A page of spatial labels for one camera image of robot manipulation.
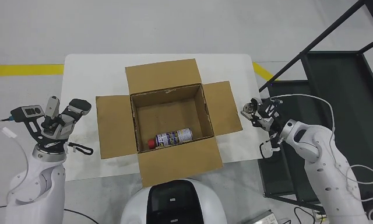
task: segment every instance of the red cap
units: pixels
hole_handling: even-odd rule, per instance
[[[154,149],[156,147],[156,141],[154,139],[150,139],[147,141],[147,145],[149,146],[149,149]]]

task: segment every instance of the open cardboard box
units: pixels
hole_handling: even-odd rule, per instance
[[[138,154],[144,187],[221,168],[216,135],[242,130],[228,81],[201,84],[195,59],[126,68],[129,96],[96,97],[101,158]],[[192,141],[149,149],[157,134]]]

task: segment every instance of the metal rack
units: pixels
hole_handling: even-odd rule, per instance
[[[351,165],[358,163],[369,167],[373,167],[373,162],[370,160],[373,156],[373,140],[369,139],[369,133],[364,129],[369,129],[367,123],[370,121],[373,123],[373,117],[371,117],[373,74],[364,53],[373,47],[373,42],[358,51],[311,50],[362,6],[366,5],[369,8],[373,6],[372,3],[373,0],[358,0],[259,89],[261,92],[268,88],[271,96],[297,92],[312,94],[329,101],[335,110],[336,142],[340,151],[346,155]],[[308,80],[275,81],[299,60],[302,62]],[[293,107],[289,113],[290,118],[309,124],[331,126],[330,113],[325,106],[314,100],[304,103],[304,99],[302,101],[297,99],[294,98],[288,106],[283,106],[284,111]],[[356,105],[356,103],[361,103],[361,100],[364,100],[364,104]],[[351,146],[351,135],[355,136],[355,141],[356,138],[359,139],[357,142],[358,147],[361,147],[359,150],[356,150],[357,146]],[[274,154],[274,157],[272,161],[259,160],[264,196],[324,212],[322,206],[317,205],[319,201],[303,169],[304,161],[290,146],[285,144],[280,152]],[[366,171],[354,172],[358,180],[364,180],[362,178]],[[363,198],[371,196],[373,186],[361,187],[360,190]],[[297,199],[283,197],[289,194],[295,194]]]

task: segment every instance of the white tabletop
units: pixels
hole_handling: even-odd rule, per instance
[[[252,97],[260,97],[252,61],[244,54],[74,54],[66,57],[62,83],[61,106],[74,99],[85,99],[92,110],[76,124],[70,141],[94,149],[92,156],[79,152],[68,155],[64,163],[66,180],[117,176],[139,172],[137,155],[100,159],[96,96],[128,95],[125,67],[155,62],[195,58],[202,83],[230,81],[237,111]],[[224,163],[261,158],[259,144],[268,134],[254,128],[239,114],[243,130],[217,136]]]

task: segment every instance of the gray floor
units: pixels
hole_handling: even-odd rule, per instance
[[[356,0],[0,0],[0,64],[62,64],[71,53],[245,53],[272,73],[299,53]],[[364,8],[318,50],[357,50],[373,39]],[[370,64],[373,52],[366,54]],[[257,76],[258,84],[264,80]],[[281,79],[303,79],[296,64]],[[62,76],[0,77],[0,117],[61,95]],[[30,152],[24,126],[0,123]],[[0,205],[11,177],[24,169],[19,152],[0,134]],[[214,188],[229,223],[272,209],[295,222],[292,205],[262,197],[257,161],[225,164],[195,177]],[[138,174],[70,181],[66,208],[100,223],[119,223],[124,205],[141,188]],[[0,210],[0,223],[4,210]],[[304,223],[309,217],[301,214]],[[64,223],[90,223],[66,213]]]

